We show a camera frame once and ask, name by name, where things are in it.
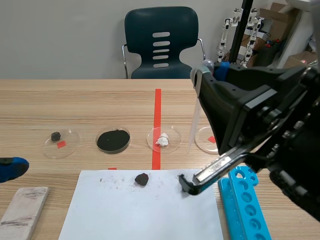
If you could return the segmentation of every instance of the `dark teal chair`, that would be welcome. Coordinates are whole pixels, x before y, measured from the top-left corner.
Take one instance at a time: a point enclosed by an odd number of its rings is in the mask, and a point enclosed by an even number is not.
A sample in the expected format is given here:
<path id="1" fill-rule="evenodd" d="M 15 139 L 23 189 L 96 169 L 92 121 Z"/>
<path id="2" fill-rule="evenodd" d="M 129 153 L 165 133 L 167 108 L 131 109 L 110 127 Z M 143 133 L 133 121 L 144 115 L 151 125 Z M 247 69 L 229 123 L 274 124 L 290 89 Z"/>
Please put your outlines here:
<path id="1" fill-rule="evenodd" d="M 125 76 L 128 78 L 125 47 L 141 56 L 132 79 L 189 79 L 191 67 L 180 61 L 182 50 L 194 47 L 199 23 L 196 12 L 186 6 L 150 7 L 127 13 L 124 21 L 126 44 L 122 46 Z"/>

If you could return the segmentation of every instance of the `petri dish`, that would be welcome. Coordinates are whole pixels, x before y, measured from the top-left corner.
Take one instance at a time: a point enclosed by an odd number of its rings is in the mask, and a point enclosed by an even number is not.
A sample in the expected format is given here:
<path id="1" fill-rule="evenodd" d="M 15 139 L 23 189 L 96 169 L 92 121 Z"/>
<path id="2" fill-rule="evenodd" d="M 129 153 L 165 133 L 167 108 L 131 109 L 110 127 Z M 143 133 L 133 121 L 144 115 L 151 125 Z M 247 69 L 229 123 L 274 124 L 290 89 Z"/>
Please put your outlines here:
<path id="1" fill-rule="evenodd" d="M 215 143 L 214 133 L 211 126 L 205 126 L 195 134 L 195 143 L 202 151 L 210 154 L 217 154 L 218 148 Z"/>
<path id="2" fill-rule="evenodd" d="M 102 129 L 95 138 L 100 151 L 106 154 L 118 154 L 130 144 L 130 133 L 123 126 L 110 126 Z"/>
<path id="3" fill-rule="evenodd" d="M 72 129 L 61 129 L 56 132 L 60 133 L 60 139 L 52 141 L 50 134 L 44 143 L 43 153 L 51 159 L 62 159 L 77 149 L 80 144 L 80 136 Z"/>
<path id="4" fill-rule="evenodd" d="M 168 145 L 159 146 L 156 144 L 161 134 L 168 135 Z M 149 147 L 161 153 L 172 153 L 177 150 L 181 144 L 181 135 L 173 126 L 161 126 L 153 128 L 147 135 L 146 141 Z"/>

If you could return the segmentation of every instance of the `red square label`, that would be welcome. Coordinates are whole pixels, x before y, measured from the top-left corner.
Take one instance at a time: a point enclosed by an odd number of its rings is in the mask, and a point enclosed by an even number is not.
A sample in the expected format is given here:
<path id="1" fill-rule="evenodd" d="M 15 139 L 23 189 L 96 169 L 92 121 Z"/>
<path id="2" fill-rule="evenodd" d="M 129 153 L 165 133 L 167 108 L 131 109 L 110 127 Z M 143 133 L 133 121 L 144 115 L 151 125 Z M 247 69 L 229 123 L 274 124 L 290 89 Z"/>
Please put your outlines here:
<path id="1" fill-rule="evenodd" d="M 216 143 L 216 139 L 215 139 L 214 136 L 209 137 L 209 138 L 208 138 L 208 141 L 211 142 L 211 143 L 213 143 L 213 144 Z"/>
<path id="2" fill-rule="evenodd" d="M 56 146 L 58 147 L 58 149 L 63 148 L 64 146 L 66 146 L 67 143 L 66 141 L 60 141 L 56 144 Z"/>

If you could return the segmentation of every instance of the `white paper sheet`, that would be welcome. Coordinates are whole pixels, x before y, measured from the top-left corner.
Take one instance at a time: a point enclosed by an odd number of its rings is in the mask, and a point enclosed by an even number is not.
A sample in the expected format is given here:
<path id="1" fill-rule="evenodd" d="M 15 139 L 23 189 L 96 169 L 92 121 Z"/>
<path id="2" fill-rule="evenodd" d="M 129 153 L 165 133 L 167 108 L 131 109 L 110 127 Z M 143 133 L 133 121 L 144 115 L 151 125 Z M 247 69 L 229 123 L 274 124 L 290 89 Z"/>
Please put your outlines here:
<path id="1" fill-rule="evenodd" d="M 178 175 L 195 171 L 83 170 L 59 240 L 223 240 L 213 187 L 182 192 Z"/>

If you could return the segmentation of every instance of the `metal chair leg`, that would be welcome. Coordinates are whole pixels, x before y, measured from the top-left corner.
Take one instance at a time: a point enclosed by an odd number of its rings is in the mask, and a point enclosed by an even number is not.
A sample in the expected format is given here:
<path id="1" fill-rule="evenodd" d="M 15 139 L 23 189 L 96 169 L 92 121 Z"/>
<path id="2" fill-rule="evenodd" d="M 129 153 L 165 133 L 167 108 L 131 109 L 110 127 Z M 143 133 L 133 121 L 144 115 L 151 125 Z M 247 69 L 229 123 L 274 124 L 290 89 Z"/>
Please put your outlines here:
<path id="1" fill-rule="evenodd" d="M 127 44 L 122 46 L 122 55 L 123 55 L 123 65 L 124 65 L 124 71 L 125 71 L 125 78 L 128 79 L 128 70 L 127 70 L 127 61 L 126 61 L 126 55 L 125 55 L 125 47 Z"/>
<path id="2" fill-rule="evenodd" d="M 201 44 L 202 54 L 203 54 L 203 60 L 206 60 L 206 53 L 205 53 L 204 43 L 202 42 L 202 39 L 201 39 L 201 38 L 198 38 L 198 41 L 200 41 L 200 44 Z"/>

